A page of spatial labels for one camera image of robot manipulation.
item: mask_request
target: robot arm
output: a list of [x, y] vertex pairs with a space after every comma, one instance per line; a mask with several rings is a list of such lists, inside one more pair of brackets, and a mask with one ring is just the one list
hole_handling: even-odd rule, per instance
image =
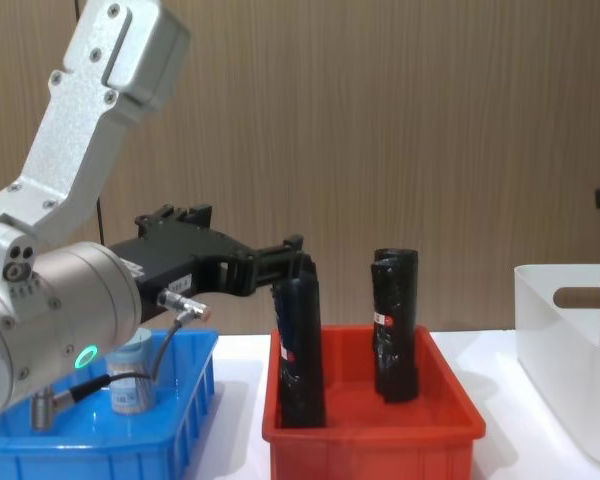
[[0, 412], [126, 342], [133, 278], [82, 243], [37, 255], [91, 215], [126, 131], [169, 96], [189, 35], [157, 0], [90, 0], [18, 179], [0, 191]]

